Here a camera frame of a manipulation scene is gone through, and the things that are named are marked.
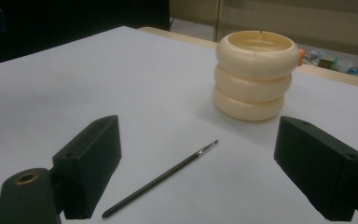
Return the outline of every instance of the thin paintbrush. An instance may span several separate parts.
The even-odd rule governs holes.
[[[127,204],[129,204],[132,201],[134,201],[135,199],[139,198],[141,195],[143,195],[144,193],[146,193],[147,191],[149,191],[150,189],[155,187],[157,184],[161,183],[163,180],[165,180],[169,176],[173,175],[174,173],[176,173],[177,171],[179,171],[180,169],[182,169],[186,165],[190,164],[192,161],[194,161],[197,158],[199,158],[201,155],[203,155],[205,152],[207,152],[209,149],[211,149],[211,147],[216,145],[217,142],[218,142],[218,140],[215,140],[214,142],[212,142],[208,146],[203,147],[201,150],[198,150],[196,153],[194,153],[193,155],[189,156],[184,161],[181,161],[179,164],[175,165],[173,168],[171,168],[171,170],[169,170],[169,171],[165,172],[164,174],[162,174],[161,176],[157,177],[156,179],[154,179],[150,183],[146,184],[141,189],[136,190],[132,195],[128,196],[127,198],[125,198],[121,202],[117,203],[113,207],[111,207],[108,210],[106,210],[103,213],[103,218],[107,218],[107,217],[112,216],[116,211],[120,210],[121,208],[123,208]]]

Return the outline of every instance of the stacked rings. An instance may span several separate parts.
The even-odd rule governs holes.
[[[285,36],[244,31],[224,37],[216,49],[214,104],[234,119],[259,121],[283,106],[300,52]]]

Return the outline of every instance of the white table surface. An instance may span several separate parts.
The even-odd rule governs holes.
[[[358,87],[294,72],[279,116],[242,122],[213,105],[214,49],[126,27],[0,64],[0,188],[95,119],[118,115],[123,158],[90,220],[63,223],[330,223],[273,160],[279,116],[358,150]],[[104,210],[219,139],[108,219]],[[352,223],[358,223],[358,214]]]

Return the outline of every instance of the wooden table edge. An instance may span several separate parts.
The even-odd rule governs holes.
[[[188,36],[188,35],[180,35],[180,34],[177,34],[174,32],[164,31],[164,30],[160,30],[157,28],[153,28],[153,27],[142,27],[139,30],[148,32],[150,34],[161,35],[161,36],[165,36],[167,38],[203,46],[203,47],[210,48],[210,49],[216,49],[216,46],[217,46],[217,43],[215,43],[213,41],[204,40],[204,39],[200,39],[200,38],[196,38],[196,37]],[[346,74],[339,73],[339,72],[336,72],[333,70],[328,70],[328,69],[324,69],[321,67],[316,67],[316,66],[312,66],[312,65],[308,65],[308,64],[303,64],[302,66],[299,66],[296,70],[301,73],[306,73],[306,74],[314,75],[317,77],[324,77],[326,79],[330,79],[333,81],[338,81],[338,82],[342,82],[342,83],[346,83],[346,84],[350,84],[350,85],[358,87],[358,77],[357,76],[346,75]]]

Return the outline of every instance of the orange object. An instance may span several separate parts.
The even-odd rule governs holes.
[[[300,61],[298,61],[298,65],[297,65],[297,66],[301,66],[301,65],[304,64],[305,50],[299,49],[298,51],[300,51]]]

